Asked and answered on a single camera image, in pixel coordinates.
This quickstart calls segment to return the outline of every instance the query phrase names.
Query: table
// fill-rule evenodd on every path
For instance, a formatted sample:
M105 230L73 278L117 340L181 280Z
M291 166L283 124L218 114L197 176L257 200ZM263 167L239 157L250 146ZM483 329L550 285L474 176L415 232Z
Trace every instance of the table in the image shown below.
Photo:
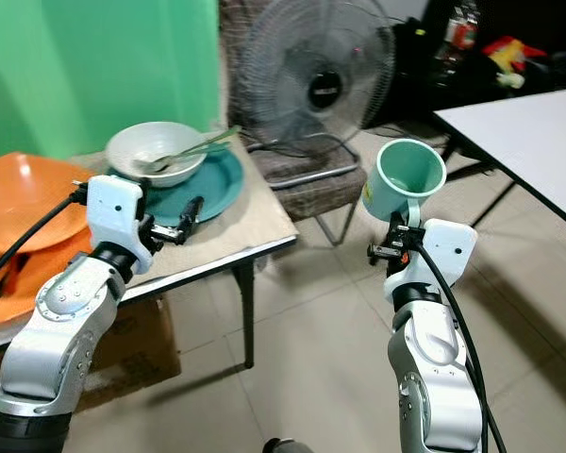
M254 260L293 245L298 232L239 138L231 139L231 150L243 168L240 197L220 216L200 224L184 245L165 244L155 255L150 271L132 278L121 303L133 303L231 269L241 291L244 365L251 368L254 365ZM77 156L71 161L96 173L105 173L108 168L102 152ZM0 327L0 345L10 342L30 315Z
M490 165L513 180L476 219L474 227L516 183L566 221L566 90L439 110L435 114L452 140L491 159L491 163L474 164L462 176ZM452 152L447 148L443 155L448 159Z

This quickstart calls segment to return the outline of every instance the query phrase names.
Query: cup handle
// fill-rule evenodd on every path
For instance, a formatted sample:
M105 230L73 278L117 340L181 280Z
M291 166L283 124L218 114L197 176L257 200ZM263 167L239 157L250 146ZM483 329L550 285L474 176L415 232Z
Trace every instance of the cup handle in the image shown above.
M417 201L415 198L409 198L407 200L407 204L408 204L407 225L409 227L417 228L419 227L419 224L422 222L420 216L419 201Z

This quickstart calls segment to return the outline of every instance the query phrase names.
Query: metal spoon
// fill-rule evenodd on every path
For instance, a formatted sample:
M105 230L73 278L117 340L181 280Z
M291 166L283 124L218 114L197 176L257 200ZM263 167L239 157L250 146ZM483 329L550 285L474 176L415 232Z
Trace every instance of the metal spoon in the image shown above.
M188 156L196 156L197 154L207 154L209 152L215 151L222 151L222 147L216 147L217 149L201 149L204 146L207 146L211 143L218 142L219 140L225 139L226 137L230 137L233 134L236 134L241 130L240 126L232 126L227 131L223 132L222 134L217 135L216 137L212 137L211 139L207 139L195 146L185 149L184 151L179 152L178 154L172 154L170 156L164 156L159 159L155 160L140 160L134 159L132 163L137 166L143 173L146 174L155 174L161 173L170 165L172 165L176 160L180 158L186 158Z

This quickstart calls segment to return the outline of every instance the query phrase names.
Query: orange tray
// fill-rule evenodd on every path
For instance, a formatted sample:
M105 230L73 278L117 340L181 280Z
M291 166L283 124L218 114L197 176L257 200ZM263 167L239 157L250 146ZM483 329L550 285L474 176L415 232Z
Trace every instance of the orange tray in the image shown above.
M42 285L63 272L77 252L90 253L91 250L90 230L83 228L73 238L31 254L20 271L13 271L15 265L11 265L6 271L9 274L5 293L0 297L0 324L32 312Z
M0 158L0 254L74 191L72 180L92 172L61 160L10 153ZM27 241L19 253L65 241L86 226L86 208L70 205Z

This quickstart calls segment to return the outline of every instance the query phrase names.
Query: green wall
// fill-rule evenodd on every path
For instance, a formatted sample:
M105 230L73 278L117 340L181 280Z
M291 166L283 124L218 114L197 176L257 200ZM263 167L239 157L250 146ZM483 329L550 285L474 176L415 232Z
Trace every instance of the green wall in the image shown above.
M216 0L0 0L0 155L102 150L218 119Z

